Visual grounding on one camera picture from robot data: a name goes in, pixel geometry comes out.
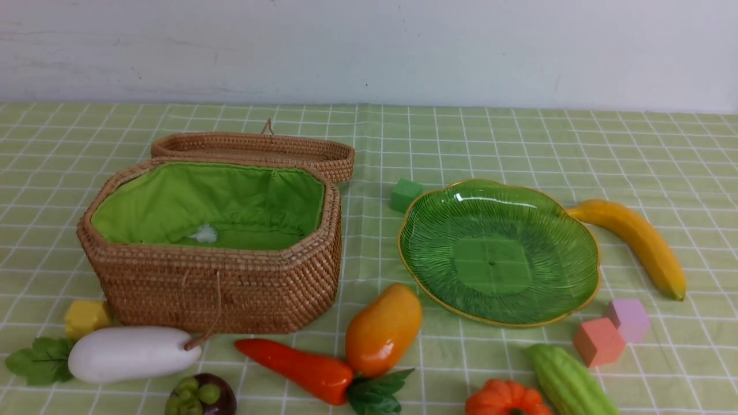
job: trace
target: basket lid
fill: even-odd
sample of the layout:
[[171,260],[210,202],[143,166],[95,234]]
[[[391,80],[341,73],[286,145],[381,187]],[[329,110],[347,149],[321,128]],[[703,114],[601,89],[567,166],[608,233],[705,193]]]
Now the basket lid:
[[151,145],[152,157],[206,156],[247,162],[309,165],[332,182],[354,175],[354,147],[330,140],[276,135],[269,118],[259,134],[193,132],[166,136]]

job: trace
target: leaf-shaped plate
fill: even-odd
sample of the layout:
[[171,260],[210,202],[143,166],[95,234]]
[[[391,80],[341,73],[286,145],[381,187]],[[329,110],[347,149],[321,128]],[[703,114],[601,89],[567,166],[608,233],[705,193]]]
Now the leaf-shaped plate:
[[599,246],[539,191],[484,179],[417,198],[398,236],[400,258],[433,300],[472,320],[534,327],[597,295]]

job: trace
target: green bitter melon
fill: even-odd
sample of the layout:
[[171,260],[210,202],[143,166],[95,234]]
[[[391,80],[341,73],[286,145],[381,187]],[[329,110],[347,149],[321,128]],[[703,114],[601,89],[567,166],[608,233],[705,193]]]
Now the green bitter melon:
[[561,415],[620,415],[584,365],[564,349],[535,344],[523,352],[541,389]]

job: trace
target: white wall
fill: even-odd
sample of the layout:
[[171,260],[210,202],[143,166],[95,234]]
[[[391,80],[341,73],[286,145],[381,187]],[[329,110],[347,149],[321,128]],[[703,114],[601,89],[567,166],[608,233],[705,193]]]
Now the white wall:
[[738,0],[0,0],[0,100],[738,112]]

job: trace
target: green checkered tablecloth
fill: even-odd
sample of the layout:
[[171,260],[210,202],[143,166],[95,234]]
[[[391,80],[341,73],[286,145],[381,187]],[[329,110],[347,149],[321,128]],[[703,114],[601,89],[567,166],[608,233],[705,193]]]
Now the green checkered tablecloth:
[[[336,305],[296,347],[342,354],[348,321],[379,290],[410,283],[397,253],[402,217],[389,209],[400,178],[439,188],[470,177],[540,189],[564,206],[606,198],[635,208],[663,233],[686,270],[683,303],[660,296],[629,248],[593,228],[604,284],[583,312],[539,329],[460,319],[423,297],[420,337],[401,362],[418,370],[400,392],[403,414],[463,413],[484,380],[535,385],[524,346],[575,353],[582,320],[611,298],[640,298],[652,331],[621,359],[593,369],[624,414],[738,414],[738,115],[404,106],[194,106],[0,103],[0,357],[39,335],[63,335],[76,298],[102,298],[75,236],[92,197],[115,171],[180,131],[261,131],[356,148],[342,184],[344,246]],[[329,408],[232,347],[212,339],[192,368],[221,375],[240,414],[350,414]],[[97,387],[28,388],[0,367],[0,414],[157,415],[173,378]]]

